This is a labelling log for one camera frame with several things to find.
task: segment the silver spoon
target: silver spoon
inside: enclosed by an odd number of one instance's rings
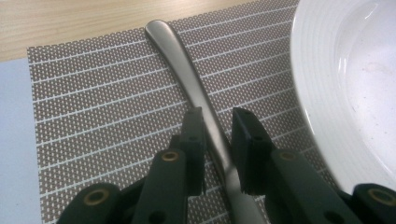
[[[231,159],[231,146],[199,78],[190,56],[176,31],[164,21],[151,21],[146,36],[164,57],[192,106],[200,106],[212,147],[209,152],[226,188],[236,224],[264,223],[253,198],[241,192],[238,173]]]

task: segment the white plate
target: white plate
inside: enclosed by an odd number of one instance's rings
[[[396,189],[396,1],[301,0],[291,33],[304,116],[341,189]]]

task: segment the table surface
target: table surface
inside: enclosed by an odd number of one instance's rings
[[[173,21],[252,0],[5,0],[0,2],[0,62],[26,48],[60,44]]]

